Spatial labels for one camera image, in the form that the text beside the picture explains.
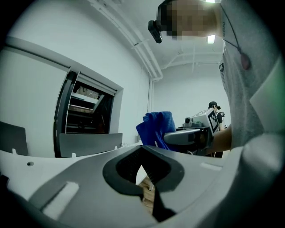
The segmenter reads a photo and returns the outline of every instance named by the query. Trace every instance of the gray panel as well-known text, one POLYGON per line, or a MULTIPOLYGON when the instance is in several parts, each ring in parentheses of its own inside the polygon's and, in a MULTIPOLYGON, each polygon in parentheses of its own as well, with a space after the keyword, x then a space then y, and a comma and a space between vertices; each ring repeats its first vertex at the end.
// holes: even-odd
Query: gray panel
POLYGON ((123 134, 60 134, 60 150, 63 158, 94 155, 112 151, 122 145, 123 134))
POLYGON ((175 191, 160 194, 164 206, 171 208, 176 213, 187 208, 209 188, 220 174, 220 171, 215 168, 221 169, 226 161, 225 159, 175 153, 156 147, 150 148, 176 160, 185 169, 183 180, 175 191))
POLYGON ((170 145, 191 145, 195 143, 195 134, 196 132, 201 131, 200 129, 185 129, 179 130, 176 132, 170 132, 164 134, 164 142, 170 145))
MULTIPOLYGON (((160 223, 156 228, 165 227, 201 227, 201 228, 212 228, 214 227, 214 221, 204 226, 199 224, 205 219, 210 212, 215 212, 213 209, 221 203, 223 198, 227 195, 229 188, 235 178, 237 167, 240 160, 242 148, 237 148, 232 151, 225 161, 225 164, 220 171, 218 177, 213 181, 207 189, 201 189, 201 195, 197 198, 189 207, 180 211, 176 216, 168 219, 167 221, 160 223)), ((187 199, 191 192, 185 192, 182 198, 187 199)))
POLYGON ((68 69, 8 47, 0 57, 0 121, 25 128, 29 156, 54 158, 54 114, 68 69))
POLYGON ((0 122, 0 150, 19 155, 28 155, 26 130, 23 127, 0 122))
POLYGON ((127 228, 157 224, 138 196, 122 195, 104 180, 105 164, 116 156, 139 147, 122 148, 76 162, 40 187, 29 202, 41 209, 67 181, 78 183, 79 190, 58 222, 70 227, 127 228))

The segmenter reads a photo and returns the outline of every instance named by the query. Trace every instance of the white pipe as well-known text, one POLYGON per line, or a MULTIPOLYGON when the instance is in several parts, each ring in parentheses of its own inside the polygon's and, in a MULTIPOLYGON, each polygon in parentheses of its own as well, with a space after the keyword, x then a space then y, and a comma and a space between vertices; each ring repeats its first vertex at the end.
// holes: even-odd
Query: white pipe
MULTIPOLYGON (((195 53, 198 55, 221 55, 222 52, 199 52, 199 53, 195 53)), ((188 56, 188 55, 193 55, 193 53, 182 53, 179 54, 179 56, 188 56)))
MULTIPOLYGON (((132 34, 127 30, 127 28, 116 18, 114 17, 107 9, 105 9, 104 7, 102 7, 99 3, 95 2, 94 5, 99 5, 97 7, 95 7, 96 9, 99 8, 99 12, 103 12, 103 15, 110 20, 118 29, 119 31, 124 35, 124 37, 131 43, 132 46, 134 46, 137 42, 135 40, 135 38, 132 36, 132 34)), ((146 54, 143 52, 143 50, 141 49, 141 47, 137 47, 136 50, 138 50, 138 52, 140 53, 140 57, 143 57, 142 61, 146 62, 146 64, 149 66, 152 74, 154 75, 154 77, 157 77, 157 73, 155 71, 155 69, 153 68, 151 62, 149 61, 149 59, 147 58, 146 54)))
POLYGON ((199 62, 198 66, 201 66, 201 65, 212 65, 212 64, 219 64, 219 62, 199 62))
POLYGON ((163 68, 161 68, 161 69, 166 69, 166 68, 168 68, 168 67, 170 66, 170 64, 173 63, 174 60, 178 58, 178 56, 180 56, 180 54, 178 54, 178 55, 175 56, 173 59, 171 59, 170 62, 169 62, 166 66, 164 66, 163 68))
POLYGON ((151 79, 152 81, 159 81, 159 80, 161 80, 161 79, 163 79, 163 77, 156 77, 156 78, 153 78, 153 79, 151 79))
POLYGON ((154 96, 155 96, 155 82, 153 81, 152 82, 152 98, 151 98, 151 111, 153 111, 153 107, 154 107, 154 103, 155 103, 155 99, 154 99, 154 96))
POLYGON ((135 44, 135 45, 132 47, 132 49, 137 48, 137 47, 139 47, 140 45, 143 45, 143 43, 148 42, 148 41, 149 41, 149 39, 145 39, 144 41, 135 44))
MULTIPOLYGON (((184 61, 176 61, 174 63, 172 63, 169 67, 173 67, 173 66, 178 66, 178 65, 185 65, 185 64, 190 64, 190 63, 193 63, 193 60, 184 60, 184 61)), ((199 65, 200 64, 204 64, 204 63, 207 63, 207 64, 216 64, 218 63, 217 61, 214 61, 214 62, 199 62, 199 65)))
POLYGON ((148 74, 149 74, 149 77, 151 77, 151 72, 150 72, 150 69, 149 69, 149 67, 148 67, 148 65, 147 65, 147 63, 145 62, 145 60, 143 59, 143 57, 141 56, 141 54, 139 53, 139 51, 138 50, 135 50, 136 51, 136 53, 138 54, 138 56, 141 58, 141 60, 142 60, 142 62, 143 62, 143 64, 144 64, 144 66, 145 66, 145 68, 146 68, 146 70, 147 70, 147 72, 148 72, 148 74))
MULTIPOLYGON (((134 31, 134 33, 138 36, 138 38, 140 39, 141 42, 143 42, 145 39, 143 37, 143 35, 141 34, 141 32, 139 30, 136 29, 136 26, 134 25, 134 23, 132 21, 129 20, 129 18, 127 18, 124 14, 124 12, 111 0, 104 0, 110 7, 112 7, 124 20, 125 22, 130 26, 130 28, 134 31)), ((143 42, 143 45, 145 46, 148 54, 151 57, 151 60, 153 61, 154 65, 156 66, 159 74, 161 77, 163 77, 163 73, 161 71, 161 68, 155 58, 155 55, 153 54, 152 50, 150 49, 149 45, 147 42, 143 42)))
POLYGON ((149 85, 149 89, 148 89, 148 107, 147 107, 147 112, 151 112, 152 110, 152 85, 153 85, 153 81, 150 79, 150 85, 149 85))
POLYGON ((193 48, 193 63, 192 63, 192 73, 194 72, 194 66, 195 66, 195 45, 193 48))

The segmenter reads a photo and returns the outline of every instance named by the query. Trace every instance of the blue towel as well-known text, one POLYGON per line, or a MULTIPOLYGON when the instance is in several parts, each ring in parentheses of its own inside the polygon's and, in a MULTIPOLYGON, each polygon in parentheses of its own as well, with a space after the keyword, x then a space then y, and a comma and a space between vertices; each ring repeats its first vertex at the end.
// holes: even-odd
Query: blue towel
POLYGON ((159 148, 178 151, 163 140, 164 133, 176 131, 171 112, 147 113, 143 117, 143 123, 137 125, 136 128, 143 145, 156 146, 156 142, 159 148))

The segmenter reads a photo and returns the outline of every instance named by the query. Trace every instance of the logo on shirt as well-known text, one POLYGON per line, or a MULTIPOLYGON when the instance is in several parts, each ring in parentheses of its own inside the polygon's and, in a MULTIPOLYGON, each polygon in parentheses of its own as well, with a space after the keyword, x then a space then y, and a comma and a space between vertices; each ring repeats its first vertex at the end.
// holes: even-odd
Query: logo on shirt
POLYGON ((220 72, 224 72, 224 63, 220 63, 219 69, 220 69, 220 72))
POLYGON ((226 23, 223 22, 223 37, 226 36, 226 23))

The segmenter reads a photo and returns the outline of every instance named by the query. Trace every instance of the white wall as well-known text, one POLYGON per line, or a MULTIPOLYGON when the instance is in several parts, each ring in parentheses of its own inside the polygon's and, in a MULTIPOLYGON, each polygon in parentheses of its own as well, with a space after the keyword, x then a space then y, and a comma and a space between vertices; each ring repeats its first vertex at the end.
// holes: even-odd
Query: white wall
POLYGON ((29 156, 54 157, 53 121, 67 71, 18 50, 0 53, 0 121, 25 128, 29 156))
POLYGON ((48 48, 92 69, 122 88, 119 132, 134 143, 136 125, 147 112, 149 78, 122 44, 117 29, 87 1, 40 0, 21 17, 9 36, 48 48))
POLYGON ((192 64, 167 68, 164 78, 155 83, 154 111, 170 111, 176 127, 182 126, 186 117, 206 110, 216 101, 226 114, 225 124, 231 123, 228 98, 224 91, 218 65, 192 64))

